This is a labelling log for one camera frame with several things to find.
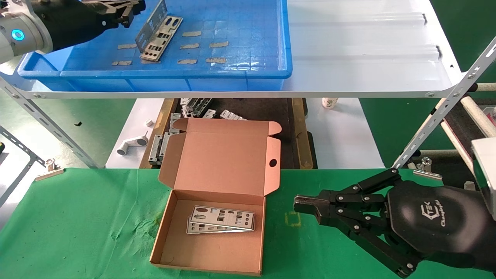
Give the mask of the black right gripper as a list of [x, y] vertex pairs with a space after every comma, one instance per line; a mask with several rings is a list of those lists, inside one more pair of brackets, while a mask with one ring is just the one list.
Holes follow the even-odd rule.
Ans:
[[345, 189], [296, 195], [293, 209], [316, 212], [321, 226], [337, 228], [398, 277], [407, 278], [420, 258], [381, 239], [388, 227], [385, 218], [355, 210], [381, 208], [387, 198], [392, 231], [421, 258], [452, 268], [495, 272], [495, 220], [480, 192], [404, 181], [386, 198], [377, 193], [400, 180], [398, 169], [387, 169]]

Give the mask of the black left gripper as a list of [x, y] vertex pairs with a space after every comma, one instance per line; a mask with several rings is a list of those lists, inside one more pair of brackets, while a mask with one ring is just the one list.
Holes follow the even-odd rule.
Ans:
[[32, 0], [31, 5], [48, 30], [53, 51], [91, 41], [108, 29], [129, 27], [133, 12], [146, 9], [144, 0]]

